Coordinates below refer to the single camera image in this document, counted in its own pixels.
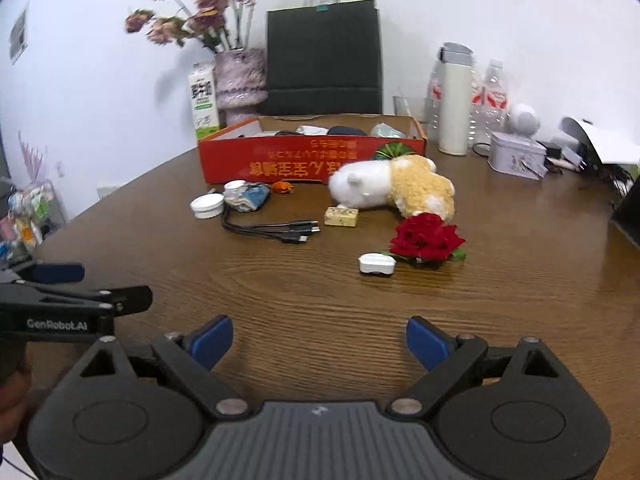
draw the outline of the wood grain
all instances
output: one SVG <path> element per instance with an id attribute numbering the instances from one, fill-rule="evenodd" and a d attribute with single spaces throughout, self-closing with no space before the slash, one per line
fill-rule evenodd
<path id="1" fill-rule="evenodd" d="M 235 343 L 216 371 L 251 400 L 388 401 L 422 373 L 404 347 L 415 314 L 496 345 L 540 336 L 609 417 L 612 446 L 598 478 L 631 478 L 640 470 L 640 251 L 609 226 L 608 192 L 581 189 L 570 172 L 532 182 L 495 173 L 477 156 L 430 152 L 456 186 L 468 253 L 439 270 L 398 264 L 391 278 L 360 275 L 358 256 L 392 238 L 392 210 L 362 211 L 355 229 L 323 227 L 302 246 L 197 220 L 189 202 L 208 187 L 195 151 L 101 200 L 39 256 L 84 263 L 88 287 L 151 286 L 151 310 L 117 324 L 124 342 L 229 314 Z M 321 220 L 331 204 L 325 186 L 296 184 L 236 218 Z M 33 347 L 41 386 L 82 351 Z"/>

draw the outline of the human hand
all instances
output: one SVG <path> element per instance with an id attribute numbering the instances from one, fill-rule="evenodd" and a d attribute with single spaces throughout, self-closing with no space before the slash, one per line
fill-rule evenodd
<path id="1" fill-rule="evenodd" d="M 25 356 L 18 370 L 0 385 L 0 446 L 15 438 L 27 409 L 31 365 Z"/>

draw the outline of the blue gripper pad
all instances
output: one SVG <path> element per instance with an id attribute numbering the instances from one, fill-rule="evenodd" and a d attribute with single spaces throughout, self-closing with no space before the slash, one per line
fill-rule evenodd
<path id="1" fill-rule="evenodd" d="M 231 348 L 234 324 L 227 316 L 217 316 L 203 327 L 186 336 L 184 350 L 204 369 L 211 370 Z"/>
<path id="2" fill-rule="evenodd" d="M 427 371 L 456 351 L 456 340 L 420 316 L 406 324 L 406 346 Z"/>
<path id="3" fill-rule="evenodd" d="M 37 264 L 28 281 L 51 283 L 76 283 L 84 280 L 84 267 L 80 264 Z"/>

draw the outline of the milk carton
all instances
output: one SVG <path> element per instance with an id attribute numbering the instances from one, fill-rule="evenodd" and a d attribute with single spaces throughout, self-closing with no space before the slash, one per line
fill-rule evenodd
<path id="1" fill-rule="evenodd" d="M 220 129 L 216 89 L 213 79 L 213 67 L 208 63 L 194 65 L 189 76 L 191 90 L 191 109 L 196 137 L 200 140 Z"/>

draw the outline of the stuffed toy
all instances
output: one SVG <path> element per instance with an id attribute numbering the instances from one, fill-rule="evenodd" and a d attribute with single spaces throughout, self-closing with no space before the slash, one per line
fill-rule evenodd
<path id="1" fill-rule="evenodd" d="M 455 213 L 455 188 L 437 173 L 432 160 L 403 155 L 391 160 L 345 164 L 329 179 L 338 207 L 367 209 L 395 205 L 402 216 L 434 213 L 448 222 Z"/>

